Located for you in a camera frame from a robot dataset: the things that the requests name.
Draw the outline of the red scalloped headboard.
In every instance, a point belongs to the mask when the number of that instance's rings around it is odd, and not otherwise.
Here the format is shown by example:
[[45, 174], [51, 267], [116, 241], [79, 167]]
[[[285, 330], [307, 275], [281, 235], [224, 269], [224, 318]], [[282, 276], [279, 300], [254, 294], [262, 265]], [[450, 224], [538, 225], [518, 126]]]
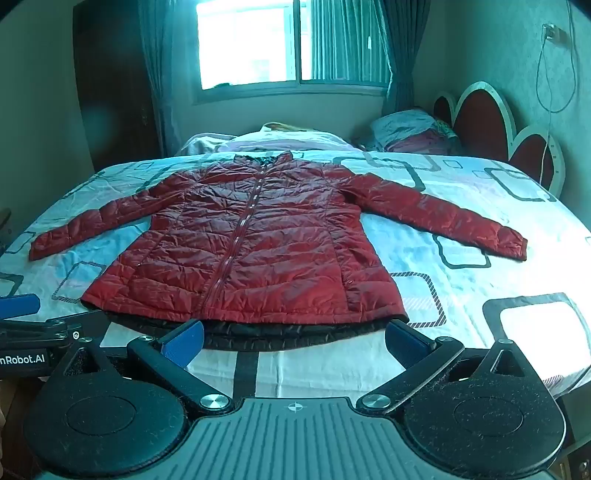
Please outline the red scalloped headboard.
[[491, 84], [475, 82], [459, 98], [439, 93], [433, 115], [452, 128], [468, 155], [510, 164], [561, 195], [566, 165], [558, 141], [537, 125], [519, 130], [508, 102]]

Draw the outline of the pink folded blanket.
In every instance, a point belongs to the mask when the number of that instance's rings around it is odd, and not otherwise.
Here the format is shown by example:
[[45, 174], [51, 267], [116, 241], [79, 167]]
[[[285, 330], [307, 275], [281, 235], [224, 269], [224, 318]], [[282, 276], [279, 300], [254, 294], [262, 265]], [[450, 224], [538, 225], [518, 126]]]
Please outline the pink folded blanket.
[[195, 134], [186, 141], [176, 155], [286, 150], [349, 152], [356, 151], [356, 147], [330, 132], [305, 129], [281, 122], [267, 122], [259, 131], [239, 136], [221, 133]]

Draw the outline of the dark wooden wardrobe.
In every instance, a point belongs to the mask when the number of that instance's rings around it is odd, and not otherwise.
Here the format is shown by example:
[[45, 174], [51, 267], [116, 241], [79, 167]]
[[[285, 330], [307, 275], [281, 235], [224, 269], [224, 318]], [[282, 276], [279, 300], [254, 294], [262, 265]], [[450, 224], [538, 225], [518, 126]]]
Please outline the dark wooden wardrobe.
[[78, 102], [95, 171], [160, 156], [135, 1], [73, 8]]

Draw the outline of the grey and red pillows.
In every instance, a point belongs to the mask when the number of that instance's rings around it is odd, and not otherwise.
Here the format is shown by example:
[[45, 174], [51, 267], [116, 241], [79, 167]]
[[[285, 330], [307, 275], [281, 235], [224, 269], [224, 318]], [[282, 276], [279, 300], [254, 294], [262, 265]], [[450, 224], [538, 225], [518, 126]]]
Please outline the grey and red pillows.
[[460, 155], [462, 144], [451, 126], [420, 108], [383, 116], [353, 139], [360, 150], [428, 155]]

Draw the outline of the right teal curtain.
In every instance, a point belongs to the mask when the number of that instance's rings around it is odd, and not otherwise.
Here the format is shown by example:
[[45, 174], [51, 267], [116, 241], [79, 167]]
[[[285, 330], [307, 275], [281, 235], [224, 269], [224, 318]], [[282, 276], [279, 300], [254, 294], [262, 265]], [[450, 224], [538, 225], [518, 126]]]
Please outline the right teal curtain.
[[383, 115], [414, 106], [413, 71], [429, 18], [428, 0], [375, 1], [381, 38], [390, 69]]

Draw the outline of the window with grille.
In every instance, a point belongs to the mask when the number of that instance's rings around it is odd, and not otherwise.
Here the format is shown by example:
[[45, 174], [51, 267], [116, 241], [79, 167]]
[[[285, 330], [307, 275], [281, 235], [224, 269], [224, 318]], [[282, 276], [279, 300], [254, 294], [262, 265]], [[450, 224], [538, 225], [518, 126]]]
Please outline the window with grille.
[[197, 1], [191, 14], [199, 103], [388, 86], [371, 1]]

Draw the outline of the patterned white bed quilt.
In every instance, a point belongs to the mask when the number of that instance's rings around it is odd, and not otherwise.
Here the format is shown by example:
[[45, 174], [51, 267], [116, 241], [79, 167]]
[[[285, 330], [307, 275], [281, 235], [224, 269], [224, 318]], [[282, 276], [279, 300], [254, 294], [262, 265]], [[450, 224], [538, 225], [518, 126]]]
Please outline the patterned white bed quilt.
[[[551, 193], [513, 166], [472, 157], [408, 153], [301, 151], [305, 161], [331, 162], [372, 173], [473, 210], [519, 231], [528, 241], [523, 262], [502, 259], [375, 215], [363, 228], [396, 281], [412, 327], [449, 335], [474, 348], [508, 338], [517, 343], [555, 396], [590, 380], [590, 233]], [[36, 319], [82, 311], [91, 282], [149, 226], [138, 219], [40, 261], [32, 241], [88, 209], [150, 188], [181, 170], [231, 160], [211, 153], [107, 168], [49, 207], [1, 258], [3, 296], [34, 294]], [[223, 392], [250, 384], [263, 397], [358, 398], [398, 374], [383, 336], [371, 333], [325, 346], [246, 356], [211, 347], [190, 371]]]

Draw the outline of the left teal curtain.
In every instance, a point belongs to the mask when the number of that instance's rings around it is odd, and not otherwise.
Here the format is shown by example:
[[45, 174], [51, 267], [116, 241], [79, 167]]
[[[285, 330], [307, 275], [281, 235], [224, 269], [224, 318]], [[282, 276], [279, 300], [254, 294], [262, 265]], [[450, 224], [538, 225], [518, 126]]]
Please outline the left teal curtain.
[[193, 39], [188, 31], [194, 25], [194, 3], [139, 1], [137, 10], [160, 152], [171, 157], [183, 146], [182, 126], [190, 105], [192, 68], [185, 54]]

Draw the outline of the teal curtain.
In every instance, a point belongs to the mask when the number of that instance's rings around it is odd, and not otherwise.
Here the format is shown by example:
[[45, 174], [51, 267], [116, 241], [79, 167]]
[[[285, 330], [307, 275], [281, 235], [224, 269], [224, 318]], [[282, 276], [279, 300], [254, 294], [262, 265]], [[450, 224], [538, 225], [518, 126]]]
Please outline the teal curtain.
[[428, 0], [375, 1], [381, 38], [390, 69], [383, 115], [414, 106], [413, 71], [429, 18]]
[[194, 3], [139, 1], [137, 10], [160, 152], [171, 157], [183, 146], [182, 126], [190, 105], [192, 68], [185, 54], [193, 39], [188, 31], [194, 25]]

